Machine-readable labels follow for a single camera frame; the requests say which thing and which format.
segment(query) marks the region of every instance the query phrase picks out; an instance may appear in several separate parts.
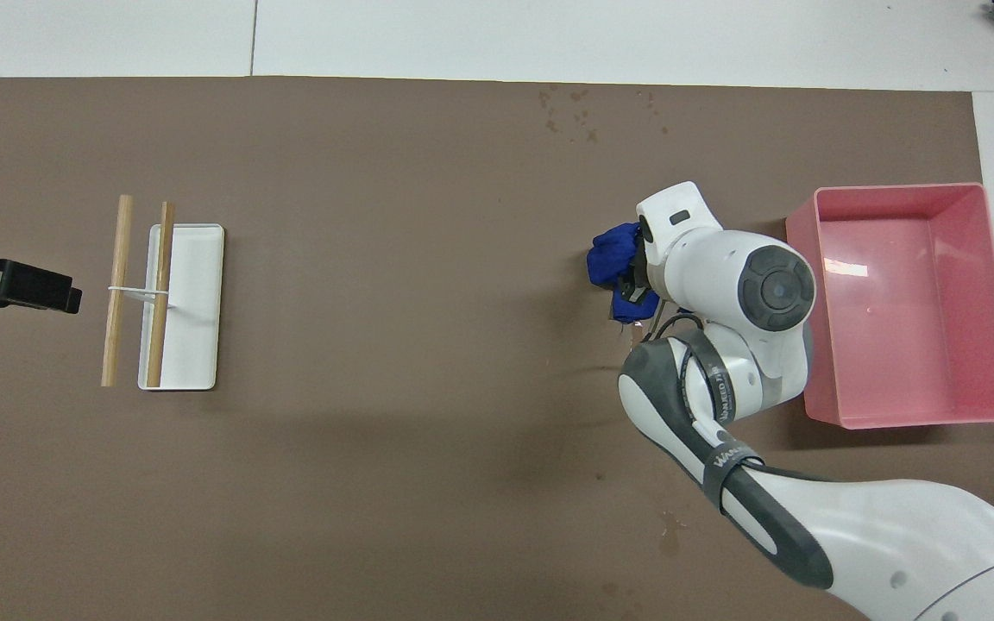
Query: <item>pink box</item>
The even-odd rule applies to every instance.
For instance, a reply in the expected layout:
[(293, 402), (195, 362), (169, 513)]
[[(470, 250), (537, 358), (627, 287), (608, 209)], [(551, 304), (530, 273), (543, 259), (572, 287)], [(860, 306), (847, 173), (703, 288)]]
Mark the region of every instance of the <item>pink box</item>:
[(816, 280), (809, 417), (846, 429), (994, 421), (982, 185), (821, 188), (785, 224)]

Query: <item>gray strap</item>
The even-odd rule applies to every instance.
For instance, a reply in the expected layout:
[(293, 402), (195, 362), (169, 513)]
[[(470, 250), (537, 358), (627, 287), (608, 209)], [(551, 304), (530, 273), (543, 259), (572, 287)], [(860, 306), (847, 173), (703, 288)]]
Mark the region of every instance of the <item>gray strap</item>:
[(711, 504), (718, 511), (723, 512), (723, 483), (727, 480), (727, 475), (742, 463), (742, 460), (762, 461), (761, 456), (754, 452), (746, 442), (733, 439), (723, 442), (719, 447), (711, 449), (705, 459), (705, 475), (701, 487), (705, 496), (711, 500)]

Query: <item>brown mat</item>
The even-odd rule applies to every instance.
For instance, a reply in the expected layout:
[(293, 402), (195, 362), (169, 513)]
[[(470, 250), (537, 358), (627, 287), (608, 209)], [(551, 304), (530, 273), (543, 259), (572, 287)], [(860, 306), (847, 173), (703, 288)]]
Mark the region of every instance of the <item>brown mat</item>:
[[(627, 422), (584, 251), (691, 179), (783, 235), (820, 185), (979, 179), (967, 94), (0, 79), (0, 618), (856, 618)], [(118, 193), (221, 223), (217, 389), (99, 389)], [(770, 464), (994, 504), (994, 425), (735, 424)]]

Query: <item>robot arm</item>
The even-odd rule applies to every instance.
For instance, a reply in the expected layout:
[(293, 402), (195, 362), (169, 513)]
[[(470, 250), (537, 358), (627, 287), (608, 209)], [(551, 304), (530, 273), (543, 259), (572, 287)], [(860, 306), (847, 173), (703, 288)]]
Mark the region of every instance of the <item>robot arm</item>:
[(803, 390), (808, 263), (770, 237), (723, 231), (691, 182), (639, 204), (639, 220), (651, 286), (705, 321), (628, 356), (620, 400), (639, 431), (803, 585), (869, 618), (994, 618), (994, 507), (919, 480), (777, 471), (725, 429)]

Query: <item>wooden dowel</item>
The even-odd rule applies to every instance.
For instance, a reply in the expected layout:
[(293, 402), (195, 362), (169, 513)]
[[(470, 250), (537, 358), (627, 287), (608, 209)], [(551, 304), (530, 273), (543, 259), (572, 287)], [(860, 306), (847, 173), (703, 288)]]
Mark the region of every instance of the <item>wooden dowel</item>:
[[(114, 232), (114, 270), (110, 285), (125, 286), (129, 264), (129, 225), (133, 222), (133, 197), (122, 194), (117, 201), (117, 229)], [(117, 349), (122, 342), (122, 295), (110, 290), (110, 307), (106, 310), (106, 343), (102, 351), (102, 386), (117, 384)]]
[[(168, 291), (171, 286), (171, 237), (174, 235), (174, 204), (163, 202), (159, 221), (159, 256), (155, 261), (155, 290)], [(168, 294), (155, 294), (153, 329), (148, 339), (148, 388), (159, 388), (163, 373), (163, 336), (167, 331)]]

